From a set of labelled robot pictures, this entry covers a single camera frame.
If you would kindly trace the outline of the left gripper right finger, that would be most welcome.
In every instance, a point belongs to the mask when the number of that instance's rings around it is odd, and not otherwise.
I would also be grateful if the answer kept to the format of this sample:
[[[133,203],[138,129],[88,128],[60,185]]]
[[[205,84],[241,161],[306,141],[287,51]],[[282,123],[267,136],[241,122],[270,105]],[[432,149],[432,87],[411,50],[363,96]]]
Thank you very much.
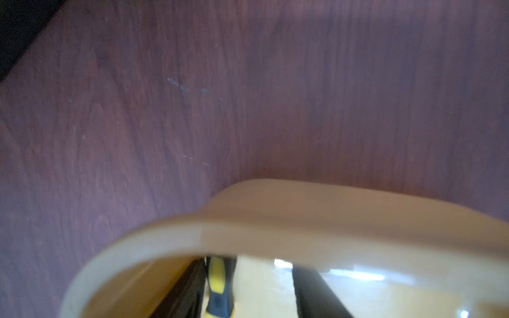
[[[294,266],[292,277],[299,318],[353,318],[318,271]]]

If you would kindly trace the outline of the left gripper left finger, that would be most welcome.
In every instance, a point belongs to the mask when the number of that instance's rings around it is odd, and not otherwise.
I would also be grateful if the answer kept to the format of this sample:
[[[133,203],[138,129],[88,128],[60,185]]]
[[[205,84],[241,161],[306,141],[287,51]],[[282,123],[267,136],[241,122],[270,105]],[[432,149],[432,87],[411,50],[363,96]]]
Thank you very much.
[[[200,318],[206,281],[205,259],[191,262],[150,318]]]

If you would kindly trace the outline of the yellow plastic storage tray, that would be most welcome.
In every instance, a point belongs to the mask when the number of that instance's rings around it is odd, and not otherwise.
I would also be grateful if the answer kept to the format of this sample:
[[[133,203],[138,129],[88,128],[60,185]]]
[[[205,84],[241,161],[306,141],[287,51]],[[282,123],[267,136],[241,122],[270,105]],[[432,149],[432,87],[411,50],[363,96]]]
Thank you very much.
[[[298,317],[311,268],[353,317],[507,317],[508,224],[445,201],[249,180],[91,259],[61,317],[150,317],[194,260],[236,257],[233,317]]]

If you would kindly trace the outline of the black plastic toolbox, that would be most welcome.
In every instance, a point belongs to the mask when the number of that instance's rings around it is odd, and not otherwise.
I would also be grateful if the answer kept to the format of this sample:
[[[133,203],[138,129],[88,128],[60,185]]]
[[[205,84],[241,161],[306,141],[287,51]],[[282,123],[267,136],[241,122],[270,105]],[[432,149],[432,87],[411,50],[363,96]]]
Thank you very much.
[[[1,0],[1,80],[64,3],[64,0]]]

